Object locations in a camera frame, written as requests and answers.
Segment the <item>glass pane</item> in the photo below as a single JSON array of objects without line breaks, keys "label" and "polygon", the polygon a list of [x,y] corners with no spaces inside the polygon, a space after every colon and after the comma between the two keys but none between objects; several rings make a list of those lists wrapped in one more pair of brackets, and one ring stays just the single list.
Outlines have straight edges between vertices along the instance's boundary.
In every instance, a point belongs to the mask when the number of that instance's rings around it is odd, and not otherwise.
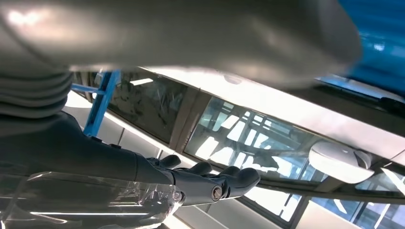
[{"label": "glass pane", "polygon": [[[72,83],[83,85],[83,78],[82,78],[81,73],[77,73],[77,72],[73,73]],[[84,92],[81,92],[81,91],[75,91],[75,92],[78,93],[79,95],[81,95],[82,97],[86,96]]]},{"label": "glass pane", "polygon": [[[93,80],[99,86],[100,77],[93,75]],[[122,73],[108,108],[168,143],[186,90],[183,84],[136,69]]]},{"label": "glass pane", "polygon": [[309,150],[319,136],[273,117],[213,98],[185,152],[226,166],[252,167],[263,177],[321,182]]},{"label": "glass pane", "polygon": [[360,202],[357,201],[339,199],[312,198],[312,201],[349,221],[360,205]]},{"label": "glass pane", "polygon": [[343,220],[363,229],[405,229],[405,206],[312,198]]},{"label": "glass pane", "polygon": [[300,195],[292,195],[259,187],[254,187],[245,196],[287,222],[291,220],[301,199]]},{"label": "glass pane", "polygon": [[356,185],[359,190],[405,192],[405,176],[389,169],[381,168],[380,173]]}]

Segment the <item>robotic hand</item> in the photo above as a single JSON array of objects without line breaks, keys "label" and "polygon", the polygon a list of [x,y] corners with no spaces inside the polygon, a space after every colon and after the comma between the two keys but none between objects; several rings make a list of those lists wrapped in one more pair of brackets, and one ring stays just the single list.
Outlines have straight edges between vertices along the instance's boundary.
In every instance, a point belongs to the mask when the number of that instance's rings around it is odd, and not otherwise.
[{"label": "robotic hand", "polygon": [[180,159],[170,155],[162,160],[147,158],[159,171],[173,181],[184,196],[183,206],[214,203],[220,199],[240,197],[258,184],[260,175],[253,168],[240,170],[231,166],[218,175],[211,174],[208,162],[199,162],[191,168],[177,168]]}]

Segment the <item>ribbed surface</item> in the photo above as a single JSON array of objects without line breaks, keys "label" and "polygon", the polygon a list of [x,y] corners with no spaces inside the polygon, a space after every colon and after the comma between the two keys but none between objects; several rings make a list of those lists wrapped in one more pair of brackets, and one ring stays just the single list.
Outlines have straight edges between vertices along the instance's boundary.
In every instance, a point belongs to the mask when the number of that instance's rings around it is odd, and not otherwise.
[{"label": "ribbed surface", "polygon": [[44,118],[59,112],[66,103],[70,74],[39,79],[0,75],[0,115]]}]

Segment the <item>window frame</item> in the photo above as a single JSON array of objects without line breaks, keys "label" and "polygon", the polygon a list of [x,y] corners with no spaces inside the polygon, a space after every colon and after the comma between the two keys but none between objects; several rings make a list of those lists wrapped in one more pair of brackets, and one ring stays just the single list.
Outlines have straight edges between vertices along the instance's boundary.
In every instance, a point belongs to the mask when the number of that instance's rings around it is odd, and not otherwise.
[{"label": "window frame", "polygon": [[[89,75],[87,74],[87,81],[83,80],[84,83],[87,85],[94,86],[92,84],[92,81],[90,80]],[[128,125],[137,128],[140,130],[142,133],[145,135],[148,135],[152,138],[155,138],[159,142],[161,142],[163,145],[168,146],[170,149],[173,149],[176,153],[179,153],[187,158],[192,159],[193,161],[200,162],[204,161],[196,156],[190,155],[186,152],[184,152],[185,147],[187,143],[189,142],[194,129],[196,128],[202,114],[204,113],[207,105],[211,101],[212,98],[216,98],[216,96],[211,95],[209,93],[203,92],[195,87],[186,85],[181,82],[177,82],[180,84],[183,84],[187,86],[186,93],[184,95],[184,99],[180,105],[179,112],[177,114],[175,124],[173,127],[173,131],[171,133],[171,138],[170,142],[166,143],[164,141],[161,141],[157,137],[153,136],[152,134],[149,134],[147,131],[143,130],[142,128],[136,126],[135,124],[131,123],[130,121],[122,118],[121,116],[117,115],[115,112],[109,109],[109,112],[115,114],[117,117],[121,117],[122,121],[127,123]],[[309,89],[307,91],[293,91],[290,92],[294,96],[304,98],[308,101],[313,102],[312,100],[315,98],[322,98],[322,96],[327,95],[328,97],[334,98],[332,95],[327,94],[323,91],[316,91],[316,89]],[[90,102],[93,102],[92,96],[87,93],[88,95],[87,100]],[[329,106],[325,106],[324,104],[321,104],[322,106],[332,109]],[[342,112],[340,110],[337,110],[339,113],[346,114],[345,112]],[[308,131],[312,133],[310,130],[306,130],[305,128],[301,128],[299,126],[296,126],[295,124],[291,124],[294,127],[297,127],[299,129],[302,129],[304,131]],[[223,166],[219,163],[215,162],[210,162],[215,170],[222,170],[226,166]],[[247,205],[249,208],[253,209],[263,217],[275,222],[282,228],[295,228],[300,221],[306,206],[308,205],[309,201],[311,200],[312,197],[320,197],[320,198],[328,198],[328,199],[342,199],[342,200],[355,200],[359,202],[375,202],[375,203],[395,203],[395,204],[405,204],[405,198],[399,198],[399,197],[379,197],[378,193],[372,193],[370,191],[367,191],[369,194],[365,195],[364,193],[345,193],[345,192],[336,192],[339,188],[346,186],[347,184],[344,182],[341,182],[337,179],[334,179],[332,177],[327,177],[323,182],[318,183],[317,185],[309,185],[308,183],[305,182],[299,182],[296,180],[288,181],[288,180],[282,180],[282,181],[277,181],[277,180],[269,180],[269,179],[262,179],[261,182],[259,183],[258,187],[269,189],[269,190],[275,190],[275,191],[281,191],[288,193],[290,196],[293,194],[301,195],[301,199],[298,202],[298,205],[291,217],[291,220],[289,222],[283,220],[281,217],[278,215],[270,212],[269,210],[265,209],[263,206],[259,205],[258,203],[248,199],[247,197],[239,197],[237,198],[238,201],[243,203],[244,205]]]},{"label": "window frame", "polygon": [[[203,102],[199,103],[199,105],[193,106],[193,108],[190,110],[189,117],[187,118],[186,124],[183,126],[183,130],[181,131],[182,133],[182,138],[179,139],[178,145],[175,148],[175,151],[189,159],[192,159],[197,162],[205,161],[202,160],[201,158],[198,158],[194,155],[186,153],[185,146],[187,145],[188,141],[190,140],[194,129],[196,128],[202,114],[204,113],[207,105],[209,104],[210,100],[216,96],[214,95],[209,95],[208,93],[204,93],[200,91],[199,94],[200,97],[203,97],[201,99]],[[312,131],[306,130],[305,128],[300,128],[299,126],[296,126],[292,124],[294,127],[297,127],[299,129],[302,129],[304,131],[308,131],[310,133],[313,133]],[[377,163],[375,163],[372,168],[376,168],[378,166],[382,166],[382,164],[386,163],[387,159],[380,158]],[[222,170],[226,166],[221,165],[219,163],[215,162],[210,162],[212,164],[213,169],[215,170]],[[347,186],[348,184],[337,180],[333,177],[327,177],[325,180],[323,180],[321,183],[318,183],[316,186],[310,186],[308,184],[304,184],[299,181],[292,180],[292,182],[288,182],[286,180],[284,181],[275,181],[275,180],[268,180],[268,179],[262,179],[260,183],[257,185],[257,187],[269,189],[269,190],[275,190],[275,191],[281,191],[284,193],[288,193],[290,196],[293,194],[301,195],[301,199],[299,200],[297,207],[291,217],[290,221],[285,221],[283,220],[280,216],[272,213],[271,211],[267,210],[263,206],[259,205],[258,203],[254,202],[253,200],[250,200],[247,197],[239,197],[237,198],[238,201],[243,203],[244,205],[248,206],[255,212],[259,213],[266,219],[271,220],[272,222],[276,223],[278,226],[282,228],[291,228],[294,229],[298,225],[298,222],[300,221],[302,215],[304,214],[304,211],[309,204],[309,201],[311,201],[312,197],[320,197],[320,198],[327,198],[327,199],[341,199],[341,200],[353,200],[353,201],[359,201],[359,202],[375,202],[375,203],[395,203],[395,204],[405,204],[405,198],[404,197],[381,197],[378,195],[378,192],[357,192],[357,193],[345,193],[345,192],[337,192],[337,190],[343,186]]]}]

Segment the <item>blue frame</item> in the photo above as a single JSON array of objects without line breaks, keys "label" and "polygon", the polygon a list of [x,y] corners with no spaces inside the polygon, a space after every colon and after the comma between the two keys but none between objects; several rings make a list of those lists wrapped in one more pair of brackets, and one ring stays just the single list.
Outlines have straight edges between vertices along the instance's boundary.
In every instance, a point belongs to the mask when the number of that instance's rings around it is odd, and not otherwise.
[{"label": "blue frame", "polygon": [[99,88],[73,84],[72,90],[97,93],[97,97],[93,102],[90,110],[90,115],[83,133],[87,136],[97,136],[104,118],[104,113],[107,111],[108,104],[114,93],[115,86],[121,76],[121,71],[113,71],[102,74],[102,80]]}]

